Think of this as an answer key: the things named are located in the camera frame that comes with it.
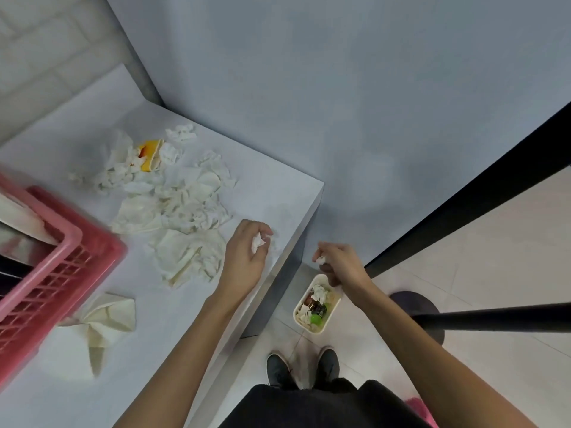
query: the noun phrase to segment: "white tiled floor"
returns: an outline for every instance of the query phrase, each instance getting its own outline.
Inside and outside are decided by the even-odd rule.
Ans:
[[[378,276],[383,291],[414,290],[441,311],[571,300],[571,169]],[[302,387],[316,355],[332,345],[341,375],[356,386],[374,378],[402,398],[415,389],[365,315],[346,297],[321,335],[298,327],[292,311],[316,272],[302,265],[212,423],[216,427],[255,384],[267,382],[268,353],[280,350]],[[539,427],[571,421],[568,334],[447,331],[444,347],[506,396]]]

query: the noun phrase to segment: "white table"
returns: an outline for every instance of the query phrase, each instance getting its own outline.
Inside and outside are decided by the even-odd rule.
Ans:
[[[101,197],[73,186],[67,180],[68,171],[87,162],[86,157],[93,155],[111,126],[123,128],[135,141],[142,141],[163,137],[165,128],[188,122],[144,100],[121,66],[0,148],[0,165],[10,172],[24,172],[27,176],[18,175],[22,182],[39,181],[108,223],[119,208],[120,197]],[[222,235],[230,237],[239,220],[247,217],[270,224],[276,237],[261,282],[228,325],[191,414],[307,226],[323,190],[321,181],[210,129],[196,126],[196,133],[198,142],[187,152],[187,158],[192,160],[201,151],[212,149],[222,155],[239,180],[234,189],[221,194],[222,203],[234,215],[221,227]],[[109,350],[101,375],[92,382],[52,378],[32,359],[0,393],[2,426],[111,426],[193,322],[216,282],[167,288],[143,254],[140,237],[125,238],[127,257],[96,291],[135,298],[136,331]]]

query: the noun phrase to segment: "shoe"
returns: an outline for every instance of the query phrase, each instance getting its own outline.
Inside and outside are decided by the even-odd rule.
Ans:
[[[318,368],[315,373],[315,385],[331,383],[339,378],[339,359],[332,347],[324,347],[319,353]]]
[[[266,361],[268,381],[270,386],[283,390],[298,390],[297,384],[291,375],[285,358],[278,352],[273,352]]]

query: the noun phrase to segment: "black pants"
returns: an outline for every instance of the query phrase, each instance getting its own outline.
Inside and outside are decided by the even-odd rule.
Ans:
[[[299,390],[295,382],[293,384],[291,383],[285,384],[281,387],[281,389]],[[351,383],[346,378],[336,378],[333,381],[315,382],[315,384],[313,385],[313,389],[324,390],[325,392],[331,392],[331,393],[349,393],[349,392],[355,392],[357,390],[357,388],[353,386],[353,383]]]

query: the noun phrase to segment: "pink object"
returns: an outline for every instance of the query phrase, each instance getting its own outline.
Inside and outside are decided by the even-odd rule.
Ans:
[[[408,406],[415,411],[415,413],[422,418],[427,424],[432,426],[432,428],[438,428],[436,421],[428,411],[428,407],[424,401],[420,398],[411,398],[405,401]]]
[[[127,247],[39,186],[0,174],[0,189],[33,210],[60,244],[0,300],[0,387],[18,373],[62,319],[124,258]]]

